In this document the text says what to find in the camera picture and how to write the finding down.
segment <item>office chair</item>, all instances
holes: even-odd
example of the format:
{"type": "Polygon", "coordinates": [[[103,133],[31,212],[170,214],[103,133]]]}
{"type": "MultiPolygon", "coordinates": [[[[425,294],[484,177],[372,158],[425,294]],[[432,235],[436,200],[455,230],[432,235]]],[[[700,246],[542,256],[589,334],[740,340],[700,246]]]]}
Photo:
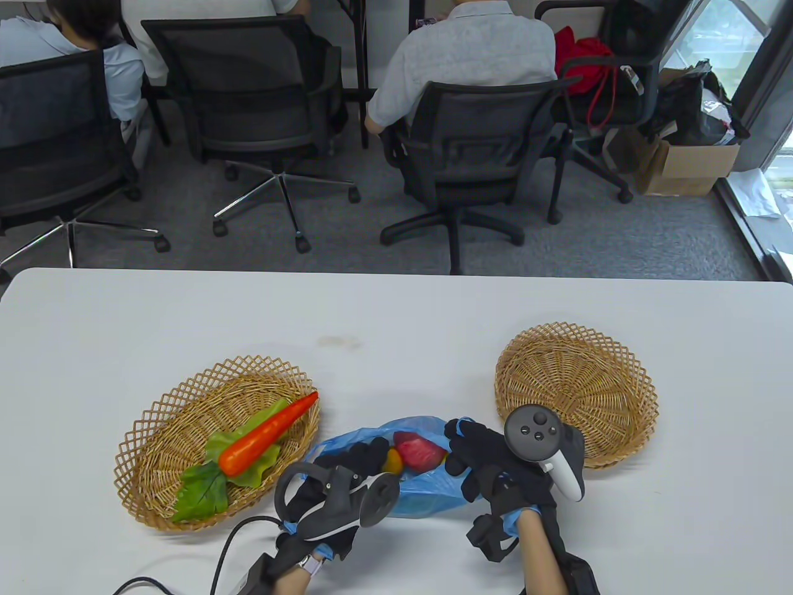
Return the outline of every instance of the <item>office chair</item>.
{"type": "Polygon", "coordinates": [[[236,179],[237,167],[267,175],[215,213],[215,236],[228,234],[228,213],[273,185],[286,203],[297,251],[310,251],[286,183],[345,186],[350,202],[361,200],[352,181],[291,171],[331,147],[331,115],[342,105],[341,50],[330,47],[318,56],[303,17],[142,25],[168,66],[167,91],[182,110],[193,156],[202,163],[223,160],[229,180],[236,179]]]}
{"type": "Polygon", "coordinates": [[[102,52],[0,69],[0,235],[35,221],[57,225],[0,260],[0,282],[13,259],[64,231],[69,266],[77,267],[80,227],[138,232],[170,250],[158,229],[84,218],[118,190],[140,200],[132,147],[110,114],[102,52]]]}
{"type": "Polygon", "coordinates": [[[551,136],[551,106],[577,80],[501,87],[429,83],[410,131],[403,119],[381,138],[386,160],[402,171],[405,192],[430,212],[383,229],[381,244],[390,246],[419,228],[445,225],[451,274],[462,274],[460,225],[501,232],[522,246],[525,236],[518,225],[468,208],[509,203],[525,194],[542,157],[556,159],[548,222],[559,223],[557,201],[573,133],[566,129],[559,138],[551,136]]]}
{"type": "MultiPolygon", "coordinates": [[[[632,0],[545,0],[537,5],[534,18],[542,17],[550,10],[601,7],[604,9],[598,37],[614,52],[614,56],[575,58],[567,62],[561,77],[575,67],[600,65],[631,66],[644,86],[639,95],[622,73],[618,72],[617,97],[614,113],[603,127],[603,132],[612,128],[640,125],[648,121],[655,111],[658,99],[658,71],[661,58],[669,41],[680,31],[688,13],[691,0],[661,0],[652,14],[650,9],[632,0]]],[[[597,163],[590,153],[597,155],[603,147],[604,136],[592,136],[587,126],[587,113],[596,89],[584,95],[570,97],[565,93],[564,104],[554,106],[554,117],[573,129],[573,161],[593,174],[611,182],[619,188],[618,199],[627,204],[634,198],[630,188],[616,173],[597,163]]],[[[607,82],[603,95],[592,112],[592,122],[602,122],[611,108],[611,83],[607,82]]]]}

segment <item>black hair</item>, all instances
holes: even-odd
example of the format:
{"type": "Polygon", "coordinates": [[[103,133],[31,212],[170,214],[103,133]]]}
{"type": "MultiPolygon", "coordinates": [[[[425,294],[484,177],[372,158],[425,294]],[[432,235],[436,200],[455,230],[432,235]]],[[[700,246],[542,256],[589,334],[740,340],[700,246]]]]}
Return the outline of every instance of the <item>black hair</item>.
{"type": "Polygon", "coordinates": [[[103,48],[119,43],[114,32],[121,20],[121,0],[47,0],[50,13],[57,12],[75,33],[103,48]]]}

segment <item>black cable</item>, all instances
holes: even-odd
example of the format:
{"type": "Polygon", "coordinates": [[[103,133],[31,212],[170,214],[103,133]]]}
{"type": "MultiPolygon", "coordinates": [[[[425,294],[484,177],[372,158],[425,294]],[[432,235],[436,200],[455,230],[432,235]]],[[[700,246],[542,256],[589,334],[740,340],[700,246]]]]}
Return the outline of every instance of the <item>black cable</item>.
{"type": "MultiPolygon", "coordinates": [[[[215,576],[212,579],[212,588],[209,590],[209,595],[215,595],[215,589],[217,589],[217,581],[220,578],[220,569],[223,568],[223,562],[226,559],[226,554],[228,553],[229,547],[232,545],[232,539],[234,539],[234,536],[242,527],[244,527],[249,523],[254,523],[257,520],[268,520],[271,523],[275,523],[278,527],[281,528],[281,530],[284,528],[284,524],[274,516],[249,516],[247,519],[237,523],[237,525],[232,529],[232,532],[228,534],[228,537],[226,538],[226,543],[223,546],[222,552],[220,553],[220,557],[217,559],[217,567],[215,568],[215,576]]],[[[156,581],[154,578],[150,578],[150,577],[130,578],[128,581],[126,581],[126,583],[124,583],[122,586],[116,589],[113,595],[120,595],[127,587],[132,586],[137,582],[147,582],[150,585],[154,585],[155,587],[157,587],[157,589],[165,593],[165,595],[174,595],[171,591],[168,590],[168,588],[163,583],[161,583],[160,581],[156,581]]]]}
{"type": "Polygon", "coordinates": [[[220,578],[220,568],[223,566],[223,561],[226,559],[226,552],[228,552],[228,547],[232,544],[232,539],[234,539],[234,536],[242,527],[257,520],[268,520],[269,522],[278,525],[278,527],[281,529],[284,528],[284,524],[274,516],[249,516],[247,519],[239,522],[237,526],[232,529],[232,532],[228,534],[226,544],[223,546],[223,551],[220,553],[220,557],[217,559],[215,578],[212,579],[212,588],[209,590],[209,595],[215,595],[215,589],[217,589],[217,579],[220,578]]]}
{"type": "Polygon", "coordinates": [[[122,586],[116,589],[116,592],[113,593],[113,595],[119,595],[119,593],[121,593],[124,589],[134,585],[137,582],[147,582],[157,587],[157,589],[161,590],[163,593],[165,593],[165,595],[174,595],[171,591],[168,590],[168,588],[163,583],[151,577],[130,578],[128,581],[126,581],[126,583],[124,583],[122,586]]]}

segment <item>blue plastic bag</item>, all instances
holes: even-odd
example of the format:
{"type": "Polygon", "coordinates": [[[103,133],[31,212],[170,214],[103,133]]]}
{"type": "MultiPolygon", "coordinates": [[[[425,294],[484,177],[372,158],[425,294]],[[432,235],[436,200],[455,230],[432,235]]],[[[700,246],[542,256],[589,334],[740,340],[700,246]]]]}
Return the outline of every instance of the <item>blue plastic bag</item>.
{"type": "MultiPolygon", "coordinates": [[[[394,432],[415,432],[448,451],[449,439],[443,435],[445,425],[446,422],[438,417],[419,416],[390,421],[380,428],[361,428],[317,445],[308,453],[306,460],[344,452],[356,442],[369,443],[379,436],[393,444],[394,432]]],[[[400,484],[399,502],[390,516],[423,519],[468,504],[461,492],[464,477],[452,477],[443,465],[421,475],[406,476],[400,484]]]]}

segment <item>wicker basket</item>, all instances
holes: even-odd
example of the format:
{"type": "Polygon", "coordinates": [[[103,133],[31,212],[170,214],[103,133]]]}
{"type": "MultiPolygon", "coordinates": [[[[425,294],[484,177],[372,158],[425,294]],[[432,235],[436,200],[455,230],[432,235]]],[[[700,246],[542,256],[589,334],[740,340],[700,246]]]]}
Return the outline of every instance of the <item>wicker basket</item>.
{"type": "Polygon", "coordinates": [[[496,404],[507,416],[536,403],[558,412],[586,438],[586,463],[603,469],[641,450],[655,430],[653,382],[612,338],[566,322],[520,333],[496,366],[496,404]]]}
{"type": "Polygon", "coordinates": [[[228,484],[228,510],[202,521],[172,523],[182,472],[204,462],[207,439],[217,431],[233,432],[279,398],[294,401],[314,392],[311,380],[280,359],[239,357],[218,363],[185,380],[144,411],[125,435],[116,456],[116,487],[129,513],[160,531],[196,531],[252,506],[283,470],[301,460],[320,425],[317,402],[281,440],[278,463],[258,489],[228,484]]]}

